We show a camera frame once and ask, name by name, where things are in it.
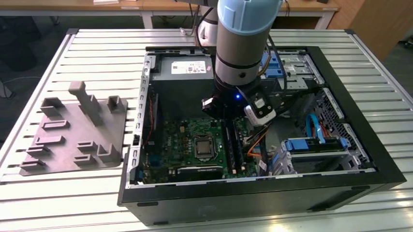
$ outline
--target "motherboard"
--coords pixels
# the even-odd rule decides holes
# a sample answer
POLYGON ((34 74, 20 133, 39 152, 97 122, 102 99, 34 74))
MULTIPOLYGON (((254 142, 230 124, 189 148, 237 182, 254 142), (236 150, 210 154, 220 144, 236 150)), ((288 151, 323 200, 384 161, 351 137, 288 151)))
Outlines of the motherboard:
MULTIPOLYGON (((246 120, 237 121, 240 140, 248 136, 246 120)), ((146 155, 146 183, 197 180, 197 173, 209 172, 218 179, 257 176, 256 160, 248 159, 245 169, 228 167, 222 123, 214 119, 165 121, 162 150, 146 155)))

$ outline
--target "table surface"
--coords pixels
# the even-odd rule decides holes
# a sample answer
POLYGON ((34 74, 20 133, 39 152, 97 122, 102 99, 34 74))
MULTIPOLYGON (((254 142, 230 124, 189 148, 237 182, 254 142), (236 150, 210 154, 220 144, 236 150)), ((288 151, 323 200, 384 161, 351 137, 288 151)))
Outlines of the table surface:
MULTIPOLYGON (((155 227, 166 231, 377 231, 413 226, 413 102, 357 37, 341 30, 273 30, 277 45, 320 46, 408 182, 373 193, 339 210, 312 214, 244 218, 155 227)), ((143 230, 125 207, 117 206, 122 166, 97 171, 20 176, 42 120, 43 98, 75 102, 71 81, 86 81, 99 100, 119 95, 129 101, 127 119, 137 115, 137 96, 147 46, 189 46, 193 37, 177 29, 81 30, 67 35, 34 95, 0 150, 0 231, 143 230)), ((134 122, 126 124, 131 141, 134 122)))
MULTIPOLYGON (((323 4, 316 0, 289 0, 290 11, 339 11, 340 6, 331 0, 323 4)), ((143 11, 189 11, 189 4, 174 0, 121 0, 119 4, 94 5, 94 0, 0 0, 0 10, 43 10, 43 11, 133 11, 139 7, 143 11)))

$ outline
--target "green motherboard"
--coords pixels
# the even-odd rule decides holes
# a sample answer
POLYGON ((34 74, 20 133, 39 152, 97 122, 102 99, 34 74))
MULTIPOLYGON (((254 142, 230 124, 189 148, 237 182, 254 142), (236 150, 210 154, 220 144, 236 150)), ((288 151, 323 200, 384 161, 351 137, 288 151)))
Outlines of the green motherboard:
MULTIPOLYGON (((240 139, 248 136, 246 120, 237 121, 240 139)), ((254 159, 246 159, 245 170, 229 170, 222 123, 214 119, 166 121, 162 129, 162 151, 146 157, 146 183, 169 183, 179 167, 224 168, 222 179, 257 176, 254 159)))

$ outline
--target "power supply label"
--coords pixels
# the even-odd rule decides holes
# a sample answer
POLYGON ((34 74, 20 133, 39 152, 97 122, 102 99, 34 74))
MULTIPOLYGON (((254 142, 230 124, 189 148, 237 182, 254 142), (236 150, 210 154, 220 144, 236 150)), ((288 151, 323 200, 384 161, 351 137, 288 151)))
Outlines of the power supply label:
POLYGON ((171 74, 198 74, 206 73, 205 61, 175 61, 171 65, 171 74))

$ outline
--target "desk leg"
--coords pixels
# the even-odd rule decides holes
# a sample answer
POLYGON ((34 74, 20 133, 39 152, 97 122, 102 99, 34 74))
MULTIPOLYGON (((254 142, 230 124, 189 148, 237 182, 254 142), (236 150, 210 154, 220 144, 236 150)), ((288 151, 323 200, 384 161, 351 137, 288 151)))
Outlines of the desk leg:
POLYGON ((142 12, 143 26, 145 29, 154 29, 153 25, 153 12, 143 11, 142 12))
POLYGON ((333 15, 335 11, 324 12, 323 17, 320 18, 319 23, 316 25, 316 29, 328 29, 333 15))

